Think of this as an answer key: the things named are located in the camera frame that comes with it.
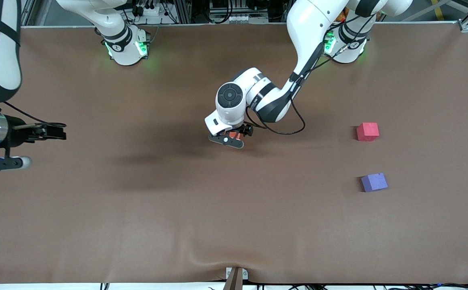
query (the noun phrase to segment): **brown tabletop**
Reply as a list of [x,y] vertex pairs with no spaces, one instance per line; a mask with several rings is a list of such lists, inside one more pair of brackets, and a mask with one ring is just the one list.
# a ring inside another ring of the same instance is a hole
[[[353,64],[315,71],[306,130],[208,141],[217,88],[256,66],[282,85],[284,25],[161,28],[121,67],[92,29],[24,29],[12,104],[68,124],[0,173],[0,283],[181,282],[242,266],[265,283],[468,283],[468,33],[376,25]],[[5,109],[5,113],[16,113]],[[354,139],[377,122],[381,137]],[[293,112],[275,124],[293,130]],[[384,172],[389,189],[361,192]]]

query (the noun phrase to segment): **floor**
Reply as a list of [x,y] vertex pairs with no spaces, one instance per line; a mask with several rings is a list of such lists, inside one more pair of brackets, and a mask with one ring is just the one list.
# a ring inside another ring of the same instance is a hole
[[[42,19],[40,20],[40,23],[39,23],[40,25],[48,25],[48,26],[90,25],[89,21],[80,17],[79,15],[65,11],[63,8],[61,8],[58,5],[58,3],[55,0],[44,0],[44,1],[46,1],[48,4],[50,3],[50,5],[49,5],[47,14],[44,17],[42,17]],[[414,0],[411,7],[405,13],[395,18],[388,17],[385,19],[385,21],[401,21],[417,13],[418,11],[422,9],[425,9],[431,6],[433,2],[436,2],[436,1],[437,0]],[[458,0],[458,2],[462,5],[468,6],[467,2],[461,2],[461,0]],[[457,20],[457,19],[463,18],[465,15],[461,11],[458,11],[448,5],[442,6],[441,11],[442,11],[444,20]],[[435,11],[431,11],[416,19],[416,21],[436,21],[436,20],[438,19],[435,14]]]

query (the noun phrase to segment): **red cube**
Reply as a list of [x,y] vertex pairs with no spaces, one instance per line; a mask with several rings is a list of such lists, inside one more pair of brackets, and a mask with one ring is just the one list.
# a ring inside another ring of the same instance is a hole
[[377,123],[362,123],[358,129],[359,141],[374,141],[379,137],[379,128]]

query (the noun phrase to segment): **purple block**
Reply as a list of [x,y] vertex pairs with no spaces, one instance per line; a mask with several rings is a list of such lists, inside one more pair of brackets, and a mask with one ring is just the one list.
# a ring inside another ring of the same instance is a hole
[[361,181],[363,182],[364,191],[367,193],[388,188],[384,173],[370,174],[361,178]]

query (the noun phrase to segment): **cube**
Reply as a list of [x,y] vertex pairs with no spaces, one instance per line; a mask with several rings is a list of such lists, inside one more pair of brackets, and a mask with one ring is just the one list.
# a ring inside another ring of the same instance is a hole
[[361,181],[363,182],[364,191],[366,193],[388,188],[384,173],[370,174],[369,176],[361,178]]
[[359,141],[374,141],[379,137],[377,123],[362,123],[359,125],[357,132]]

